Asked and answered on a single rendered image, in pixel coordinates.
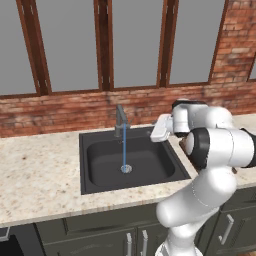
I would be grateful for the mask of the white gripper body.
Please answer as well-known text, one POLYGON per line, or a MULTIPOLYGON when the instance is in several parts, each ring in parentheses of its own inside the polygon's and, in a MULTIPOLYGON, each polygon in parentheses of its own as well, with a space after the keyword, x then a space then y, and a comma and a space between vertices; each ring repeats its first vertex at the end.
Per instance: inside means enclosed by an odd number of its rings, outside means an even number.
POLYGON ((173 118, 170 114, 161 114, 154 125, 150 139, 152 142, 166 141, 173 133, 173 118))

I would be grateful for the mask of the grey sink faucet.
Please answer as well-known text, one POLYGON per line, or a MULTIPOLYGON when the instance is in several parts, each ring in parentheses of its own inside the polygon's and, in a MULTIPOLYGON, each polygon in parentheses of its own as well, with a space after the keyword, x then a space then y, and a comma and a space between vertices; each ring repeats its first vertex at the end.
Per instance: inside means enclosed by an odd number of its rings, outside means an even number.
POLYGON ((116 124, 115 124, 115 137, 121 136, 123 128, 129 129, 131 124, 128 122, 126 114, 121 104, 116 106, 116 124))

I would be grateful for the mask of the black kitchen sink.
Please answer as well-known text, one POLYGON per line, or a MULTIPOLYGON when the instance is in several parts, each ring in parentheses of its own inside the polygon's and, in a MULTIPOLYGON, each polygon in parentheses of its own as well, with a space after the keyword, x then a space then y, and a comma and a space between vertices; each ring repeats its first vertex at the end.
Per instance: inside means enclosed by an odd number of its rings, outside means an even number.
POLYGON ((114 131, 80 133, 81 194, 189 180, 190 175, 168 142, 153 143, 152 127, 126 131, 128 174, 121 172, 123 139, 114 131))

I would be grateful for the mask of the blue water stream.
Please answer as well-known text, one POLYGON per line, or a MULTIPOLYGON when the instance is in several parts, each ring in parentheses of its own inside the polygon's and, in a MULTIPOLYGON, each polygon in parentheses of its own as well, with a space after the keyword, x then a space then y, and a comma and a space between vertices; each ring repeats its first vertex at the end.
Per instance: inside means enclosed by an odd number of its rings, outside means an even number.
POLYGON ((123 165, 122 172, 126 173, 126 123, 123 124, 123 165))

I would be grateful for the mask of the dark green false drawer front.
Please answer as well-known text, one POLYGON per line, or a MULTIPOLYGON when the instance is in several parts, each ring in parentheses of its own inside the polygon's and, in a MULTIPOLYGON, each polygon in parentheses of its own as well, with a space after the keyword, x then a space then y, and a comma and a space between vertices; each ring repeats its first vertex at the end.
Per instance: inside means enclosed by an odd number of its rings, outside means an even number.
POLYGON ((100 228, 115 228, 156 220, 156 205, 147 204, 123 209, 92 213, 65 218, 64 227, 68 234, 96 231, 100 228))

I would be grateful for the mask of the brown wooden window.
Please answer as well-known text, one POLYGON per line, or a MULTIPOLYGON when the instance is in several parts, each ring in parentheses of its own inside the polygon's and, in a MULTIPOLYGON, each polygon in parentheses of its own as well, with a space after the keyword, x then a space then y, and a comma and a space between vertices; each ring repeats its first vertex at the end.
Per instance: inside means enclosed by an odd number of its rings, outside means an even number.
POLYGON ((256 82, 256 52, 253 57, 253 62, 249 70, 247 82, 256 82))
POLYGON ((0 99, 207 85, 228 0, 0 0, 0 99))

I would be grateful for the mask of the dark green cupboard door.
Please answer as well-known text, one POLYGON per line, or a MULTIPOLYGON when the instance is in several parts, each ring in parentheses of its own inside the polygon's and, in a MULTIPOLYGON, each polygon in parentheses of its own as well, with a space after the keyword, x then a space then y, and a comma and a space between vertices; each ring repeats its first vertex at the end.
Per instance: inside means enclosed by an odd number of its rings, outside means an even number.
POLYGON ((134 228, 56 242, 44 250, 46 256, 126 256, 126 233, 132 235, 132 256, 136 256, 134 228))
POLYGON ((221 211, 205 256, 239 256, 256 251, 256 206, 244 209, 221 211), (235 222, 224 245, 218 236, 223 232, 222 223, 227 214, 231 214, 235 222))
POLYGON ((168 229, 158 223, 137 228, 137 255, 142 256, 144 238, 147 237, 146 256, 155 256, 158 247, 165 241, 168 229))

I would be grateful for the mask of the black dishwasher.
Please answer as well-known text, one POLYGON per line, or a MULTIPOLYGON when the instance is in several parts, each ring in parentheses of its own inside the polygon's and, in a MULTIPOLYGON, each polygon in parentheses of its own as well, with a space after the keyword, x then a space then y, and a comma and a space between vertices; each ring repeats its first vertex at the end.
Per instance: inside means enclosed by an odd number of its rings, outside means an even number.
POLYGON ((35 226, 0 228, 0 256, 45 256, 35 226))

